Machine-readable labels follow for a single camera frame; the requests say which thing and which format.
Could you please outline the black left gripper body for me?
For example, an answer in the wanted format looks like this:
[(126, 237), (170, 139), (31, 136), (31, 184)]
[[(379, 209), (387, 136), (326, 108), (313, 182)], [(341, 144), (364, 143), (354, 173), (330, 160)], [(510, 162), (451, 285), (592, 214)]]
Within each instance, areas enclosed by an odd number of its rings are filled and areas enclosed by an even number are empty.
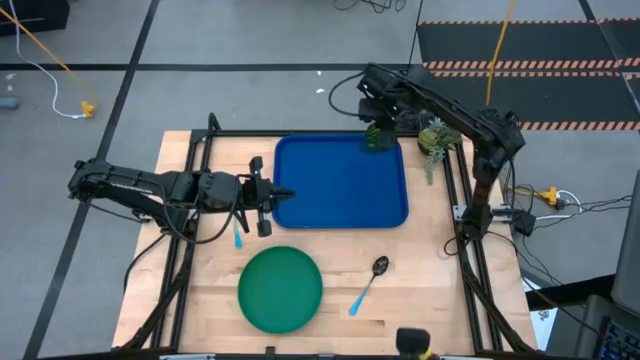
[(245, 233), (249, 232), (247, 211), (255, 210), (258, 216), (257, 233), (259, 237), (272, 234), (271, 222), (266, 214), (271, 211), (271, 182), (261, 175), (263, 158), (255, 156), (249, 162), (249, 173), (241, 174), (241, 188), (237, 210), (237, 220)]

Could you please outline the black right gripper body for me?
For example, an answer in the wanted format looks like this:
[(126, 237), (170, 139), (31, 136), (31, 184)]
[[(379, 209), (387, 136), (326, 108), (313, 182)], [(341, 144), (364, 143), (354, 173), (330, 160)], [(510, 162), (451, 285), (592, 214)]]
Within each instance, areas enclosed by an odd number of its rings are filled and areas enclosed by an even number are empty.
[(395, 100), (386, 98), (362, 98), (358, 103), (359, 119), (365, 123), (372, 123), (375, 128), (395, 132), (396, 118), (401, 109)]

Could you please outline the green patterned cup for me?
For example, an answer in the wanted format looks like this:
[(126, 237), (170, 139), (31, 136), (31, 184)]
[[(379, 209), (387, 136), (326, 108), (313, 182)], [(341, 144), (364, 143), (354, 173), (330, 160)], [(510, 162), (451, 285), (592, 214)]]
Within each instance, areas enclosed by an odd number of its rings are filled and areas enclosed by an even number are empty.
[(387, 151), (380, 149), (380, 129), (375, 124), (371, 124), (367, 127), (365, 131), (365, 138), (367, 146), (372, 151)]

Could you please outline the green round plate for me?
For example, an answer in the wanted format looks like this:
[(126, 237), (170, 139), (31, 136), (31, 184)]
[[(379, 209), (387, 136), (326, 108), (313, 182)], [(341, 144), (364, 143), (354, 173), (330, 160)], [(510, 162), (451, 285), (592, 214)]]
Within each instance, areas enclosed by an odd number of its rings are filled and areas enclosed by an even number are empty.
[(323, 296), (320, 270), (305, 252), (275, 246), (256, 254), (238, 282), (238, 302), (246, 320), (270, 334), (288, 334), (316, 314)]

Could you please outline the spoon with blue handle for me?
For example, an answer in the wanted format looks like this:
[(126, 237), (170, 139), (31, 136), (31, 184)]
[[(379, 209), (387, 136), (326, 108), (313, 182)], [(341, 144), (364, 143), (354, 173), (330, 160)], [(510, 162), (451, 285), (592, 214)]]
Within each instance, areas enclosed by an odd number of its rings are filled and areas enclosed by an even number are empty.
[(369, 280), (369, 282), (367, 283), (367, 285), (362, 289), (361, 293), (359, 294), (358, 298), (354, 301), (354, 303), (351, 305), (351, 307), (349, 308), (348, 314), (350, 316), (355, 316), (358, 313), (358, 310), (365, 298), (365, 296), (367, 295), (373, 281), (383, 275), (389, 266), (389, 258), (387, 256), (381, 256), (379, 258), (377, 258), (373, 265), (372, 265), (372, 276)]

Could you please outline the blue plastic tray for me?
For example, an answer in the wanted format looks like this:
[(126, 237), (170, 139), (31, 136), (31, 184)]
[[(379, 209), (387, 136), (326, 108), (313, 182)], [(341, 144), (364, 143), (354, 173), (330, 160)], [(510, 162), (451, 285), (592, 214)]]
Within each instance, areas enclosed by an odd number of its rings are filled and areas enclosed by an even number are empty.
[(375, 150), (362, 134), (289, 135), (275, 147), (273, 181), (295, 192), (273, 210), (285, 228), (394, 228), (409, 215), (398, 143)]

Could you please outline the black power adapter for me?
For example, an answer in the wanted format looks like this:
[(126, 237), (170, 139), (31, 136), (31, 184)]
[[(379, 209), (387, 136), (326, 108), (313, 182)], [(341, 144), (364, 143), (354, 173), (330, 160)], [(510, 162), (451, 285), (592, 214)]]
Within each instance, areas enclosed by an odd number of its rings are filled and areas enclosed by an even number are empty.
[(518, 211), (513, 216), (514, 230), (524, 236), (530, 236), (534, 230), (536, 217), (527, 211)]

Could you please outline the black mat with hazard stripes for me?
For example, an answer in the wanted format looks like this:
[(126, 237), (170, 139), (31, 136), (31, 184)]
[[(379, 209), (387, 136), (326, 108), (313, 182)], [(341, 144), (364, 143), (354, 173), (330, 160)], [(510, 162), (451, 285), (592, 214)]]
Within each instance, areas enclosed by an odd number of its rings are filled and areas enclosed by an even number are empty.
[(424, 21), (418, 41), (431, 69), (640, 69), (640, 18)]
[(640, 109), (618, 72), (432, 71), (428, 86), (470, 110), (511, 110), (524, 130), (636, 130)]

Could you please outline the black object with yellow tag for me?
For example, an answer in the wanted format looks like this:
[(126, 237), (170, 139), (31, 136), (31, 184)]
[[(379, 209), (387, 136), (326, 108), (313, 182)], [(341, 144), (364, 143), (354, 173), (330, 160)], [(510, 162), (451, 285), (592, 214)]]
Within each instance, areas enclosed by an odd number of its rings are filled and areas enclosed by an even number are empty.
[(431, 336), (425, 329), (401, 327), (396, 331), (400, 360), (427, 360), (432, 355), (430, 344)]

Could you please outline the grey monitor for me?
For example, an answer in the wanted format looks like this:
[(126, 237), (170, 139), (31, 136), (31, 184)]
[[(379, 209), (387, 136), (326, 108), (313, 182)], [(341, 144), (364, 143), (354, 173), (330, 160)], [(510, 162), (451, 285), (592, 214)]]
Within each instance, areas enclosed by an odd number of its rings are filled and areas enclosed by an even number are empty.
[(640, 170), (636, 173), (611, 296), (640, 316)]

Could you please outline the black box on floor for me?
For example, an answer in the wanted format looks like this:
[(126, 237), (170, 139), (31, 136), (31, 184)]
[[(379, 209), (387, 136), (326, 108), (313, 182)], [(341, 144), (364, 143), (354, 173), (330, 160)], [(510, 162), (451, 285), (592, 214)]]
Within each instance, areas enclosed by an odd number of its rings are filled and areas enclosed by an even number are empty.
[(0, 9), (16, 17), (30, 32), (65, 29), (70, 13), (68, 0), (0, 0)]

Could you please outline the black keyboard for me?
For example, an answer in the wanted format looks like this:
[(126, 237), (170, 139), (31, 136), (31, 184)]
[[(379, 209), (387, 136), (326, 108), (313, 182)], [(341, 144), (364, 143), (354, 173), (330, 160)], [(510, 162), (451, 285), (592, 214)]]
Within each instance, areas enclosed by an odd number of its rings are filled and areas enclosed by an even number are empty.
[(640, 338), (611, 320), (604, 321), (603, 330), (595, 352), (598, 360), (640, 360)]

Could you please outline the black aluminium table frame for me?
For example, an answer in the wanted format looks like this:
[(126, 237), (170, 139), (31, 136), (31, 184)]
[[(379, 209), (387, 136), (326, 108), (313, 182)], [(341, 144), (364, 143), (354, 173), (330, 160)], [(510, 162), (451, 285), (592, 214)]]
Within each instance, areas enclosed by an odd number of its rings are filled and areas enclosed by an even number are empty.
[[(210, 167), (241, 173), (262, 156), (263, 174), (273, 177), (275, 131), (222, 130), (213, 140)], [(444, 354), (474, 350), (459, 261), (443, 252), (454, 235), (452, 205), (442, 167), (426, 185), (424, 156), (416, 139), (399, 139), (405, 167), (409, 215), (391, 229), (292, 230), (273, 224), (270, 237), (256, 235), (256, 215), (248, 213), (250, 234), (242, 249), (234, 246), (232, 227), (216, 240), (195, 248), (178, 350), (208, 353), (396, 354), (399, 327), (426, 329), (431, 347)], [(123, 346), (156, 306), (170, 243), (163, 240), (138, 262), (124, 295), (113, 346)], [(534, 328), (510, 241), (488, 234), (482, 242), (496, 306), (511, 327), (536, 347)], [(272, 335), (243, 316), (237, 285), (244, 266), (272, 246), (296, 247), (318, 265), (324, 285), (319, 310), (300, 330)], [(348, 310), (371, 277), (376, 258), (390, 258), (389, 270), (374, 280), (355, 316)]]

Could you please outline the silver metal bracket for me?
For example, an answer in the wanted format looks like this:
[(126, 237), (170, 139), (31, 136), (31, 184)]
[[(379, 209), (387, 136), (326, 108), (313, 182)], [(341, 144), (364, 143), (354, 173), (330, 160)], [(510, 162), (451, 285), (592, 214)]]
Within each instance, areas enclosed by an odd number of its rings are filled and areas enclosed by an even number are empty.
[[(455, 205), (452, 207), (454, 219), (461, 221), (466, 212), (465, 206)], [(497, 222), (509, 223), (513, 220), (514, 210), (506, 204), (498, 205), (490, 208), (492, 220)]]

